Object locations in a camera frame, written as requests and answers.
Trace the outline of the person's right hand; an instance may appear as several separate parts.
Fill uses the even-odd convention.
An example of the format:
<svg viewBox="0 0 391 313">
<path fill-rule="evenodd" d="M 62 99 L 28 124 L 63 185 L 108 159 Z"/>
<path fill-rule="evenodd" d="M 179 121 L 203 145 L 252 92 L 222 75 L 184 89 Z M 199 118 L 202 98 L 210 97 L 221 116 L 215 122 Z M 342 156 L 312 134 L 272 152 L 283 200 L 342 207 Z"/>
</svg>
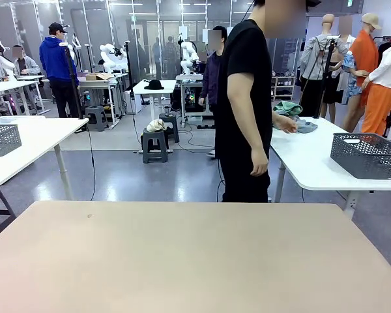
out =
<svg viewBox="0 0 391 313">
<path fill-rule="evenodd" d="M 265 174 L 268 170 L 268 157 L 263 148 L 252 149 L 251 158 L 253 170 L 250 175 L 259 177 Z"/>
</svg>

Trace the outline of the person's left hand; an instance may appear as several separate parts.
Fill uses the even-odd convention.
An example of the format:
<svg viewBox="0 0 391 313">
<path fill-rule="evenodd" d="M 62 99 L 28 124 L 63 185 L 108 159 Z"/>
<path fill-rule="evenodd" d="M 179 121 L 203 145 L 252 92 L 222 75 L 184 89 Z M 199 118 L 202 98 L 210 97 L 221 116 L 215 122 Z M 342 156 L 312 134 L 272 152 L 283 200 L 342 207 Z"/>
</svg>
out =
<svg viewBox="0 0 391 313">
<path fill-rule="evenodd" d="M 272 124 L 285 133 L 295 133 L 297 131 L 297 124 L 291 118 L 276 112 L 272 112 Z"/>
</svg>

